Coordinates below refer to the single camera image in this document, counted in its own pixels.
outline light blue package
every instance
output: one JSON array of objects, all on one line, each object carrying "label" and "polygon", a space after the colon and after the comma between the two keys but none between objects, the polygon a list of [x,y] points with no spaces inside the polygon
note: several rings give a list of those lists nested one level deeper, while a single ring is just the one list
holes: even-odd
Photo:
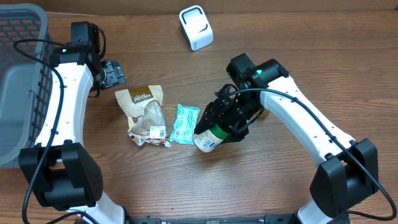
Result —
[{"label": "light blue package", "polygon": [[170,142],[176,141],[180,144],[194,145],[192,136],[193,130],[197,125],[200,114],[199,108],[178,105],[177,119],[173,125],[173,132],[170,137]]}]

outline green and white container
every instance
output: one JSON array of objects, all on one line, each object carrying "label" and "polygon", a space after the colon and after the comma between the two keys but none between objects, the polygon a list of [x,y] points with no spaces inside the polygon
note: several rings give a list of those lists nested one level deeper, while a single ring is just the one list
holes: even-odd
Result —
[{"label": "green and white container", "polygon": [[228,136],[229,134],[221,130],[216,124],[214,128],[207,129],[201,134],[194,134],[193,143],[203,152],[211,152]]}]

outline wooden surface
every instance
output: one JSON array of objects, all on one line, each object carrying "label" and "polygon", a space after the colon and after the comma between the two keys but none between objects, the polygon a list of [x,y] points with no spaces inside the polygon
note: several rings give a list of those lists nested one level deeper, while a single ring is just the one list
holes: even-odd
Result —
[{"label": "wooden surface", "polygon": [[[120,60],[126,73],[125,85],[88,99],[84,123],[85,147],[114,202],[133,217],[199,218],[292,213],[311,199],[316,168],[273,114],[250,127],[244,141],[208,154],[175,142],[170,149],[140,148],[127,135],[116,90],[162,85],[170,134],[177,105],[204,109],[214,91],[232,83],[225,68],[243,52],[256,64],[276,58],[327,118],[357,140],[369,138],[379,151],[380,181],[398,202],[396,11],[214,14],[209,16],[214,42],[197,52],[189,49],[177,18],[50,18],[49,31],[59,42],[70,40],[71,22],[98,24],[106,33],[106,58]],[[22,172],[0,170],[0,180],[0,223],[22,223],[27,188]],[[391,213],[381,193],[354,209]],[[60,214],[32,197],[32,223]]]},{"label": "wooden surface", "polygon": [[91,15],[178,14],[200,5],[206,13],[393,10],[398,0],[2,0],[29,2],[49,12]]}]

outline white box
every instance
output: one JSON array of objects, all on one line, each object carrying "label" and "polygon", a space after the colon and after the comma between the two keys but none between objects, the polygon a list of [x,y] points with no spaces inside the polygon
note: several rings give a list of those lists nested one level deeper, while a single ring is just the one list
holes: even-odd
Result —
[{"label": "white box", "polygon": [[180,12],[181,30],[191,45],[198,50],[212,43],[213,30],[200,6],[191,6]]}]

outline gray plastic basket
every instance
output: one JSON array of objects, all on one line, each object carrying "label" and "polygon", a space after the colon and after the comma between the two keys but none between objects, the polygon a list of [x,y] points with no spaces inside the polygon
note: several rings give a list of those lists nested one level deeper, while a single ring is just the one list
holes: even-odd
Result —
[{"label": "gray plastic basket", "polygon": [[[16,168],[19,151],[33,147],[49,105],[51,70],[13,48],[16,40],[50,39],[45,11],[34,4],[0,5],[0,168]],[[48,62],[53,46],[22,43],[23,51]]]}]

